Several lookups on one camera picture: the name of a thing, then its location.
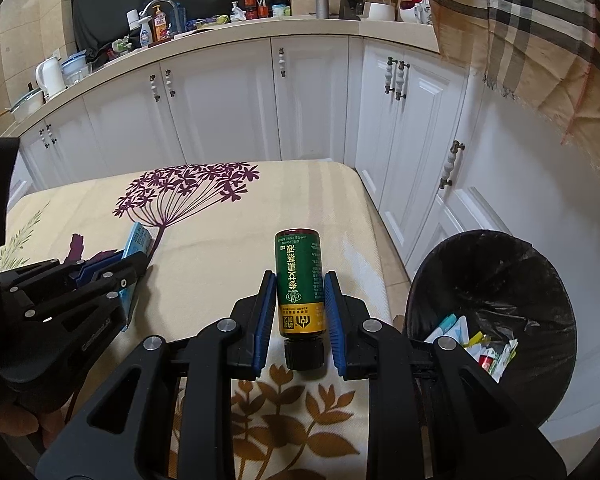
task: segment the faucet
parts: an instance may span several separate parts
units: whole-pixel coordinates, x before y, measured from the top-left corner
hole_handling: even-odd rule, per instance
[[[178,13],[178,9],[176,8],[176,4],[173,0],[151,0],[148,4],[146,4],[146,7],[144,8],[144,10],[142,12],[140,12],[138,14],[138,16],[140,16],[140,18],[144,18],[146,16],[147,11],[153,7],[155,4],[159,4],[160,2],[165,2],[167,4],[169,4],[171,7],[173,7],[173,15],[176,18],[176,29],[178,31],[178,33],[184,32],[184,29],[182,28],[182,24],[180,23],[180,15]]]

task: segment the metal screw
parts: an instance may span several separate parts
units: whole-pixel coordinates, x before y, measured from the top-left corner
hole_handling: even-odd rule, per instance
[[[443,350],[453,350],[457,345],[458,343],[456,343],[456,340],[448,335],[443,335],[438,338],[438,346]]]
[[[151,335],[144,340],[142,346],[144,346],[145,350],[157,350],[158,348],[160,348],[161,344],[162,339],[160,339],[157,335]]]
[[[382,328],[382,323],[380,323],[377,319],[367,319],[362,324],[362,328],[364,328],[367,332],[377,332]]]
[[[225,317],[224,319],[218,321],[216,326],[220,332],[231,332],[231,330],[234,330],[238,324],[230,317]]]

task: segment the plaid fabric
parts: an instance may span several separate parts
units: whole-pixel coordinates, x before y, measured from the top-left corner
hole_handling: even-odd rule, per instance
[[[440,53],[552,120],[600,170],[600,3],[432,0]]]

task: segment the trash can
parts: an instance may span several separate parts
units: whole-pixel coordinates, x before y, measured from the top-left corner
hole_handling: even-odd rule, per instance
[[[404,331],[424,340],[448,314],[466,316],[469,336],[518,340],[500,385],[533,423],[554,412],[576,359],[571,301],[549,260],[531,244],[487,230],[440,242],[416,273]]]

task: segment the cabinet handle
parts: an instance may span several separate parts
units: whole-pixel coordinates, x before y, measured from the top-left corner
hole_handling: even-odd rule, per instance
[[[454,166],[456,165],[458,150],[464,150],[464,143],[454,140],[454,143],[451,145],[451,149],[449,150],[449,154],[446,156],[446,162],[442,167],[444,171],[442,173],[442,177],[440,177],[440,185],[438,186],[440,189],[445,189],[445,186],[453,185],[453,182],[449,180],[449,177],[451,176],[451,172],[454,170]]]
[[[160,96],[158,95],[157,90],[157,85],[155,84],[155,74],[151,74],[149,76],[149,81],[151,81],[151,92],[154,94],[154,99],[155,102],[158,102],[160,100]]]
[[[278,51],[278,65],[280,66],[280,75],[286,77],[285,49],[282,47]]]
[[[394,63],[396,61],[393,57],[389,57],[387,59],[388,61],[386,62],[386,72],[384,73],[385,94],[388,94],[389,92],[394,90],[393,88],[391,88],[391,81],[394,78]]]
[[[49,135],[49,139],[51,139],[52,144],[55,144],[56,142],[58,142],[57,139],[54,139],[54,133],[51,131],[51,124],[48,124],[46,126],[46,132]]]
[[[42,139],[42,142],[44,142],[44,144],[45,144],[45,149],[48,150],[49,149],[49,143],[46,142],[45,131],[44,130],[39,130],[39,133],[40,133],[40,139]]]
[[[167,89],[169,90],[169,95],[173,97],[174,95],[176,95],[176,91],[171,89],[171,85],[173,84],[173,81],[171,81],[171,70],[167,69],[164,71],[164,79],[164,82],[167,85]]]
[[[406,73],[406,77],[405,77],[405,73],[404,73],[404,68],[407,67],[407,73]],[[409,68],[411,67],[411,65],[409,63],[405,64],[404,61],[400,62],[400,65],[398,65],[398,73],[397,76],[395,77],[395,100],[399,101],[400,99],[404,99],[405,97],[407,97],[407,94],[402,93],[402,90],[404,90],[404,83],[407,80],[407,78],[409,77]]]

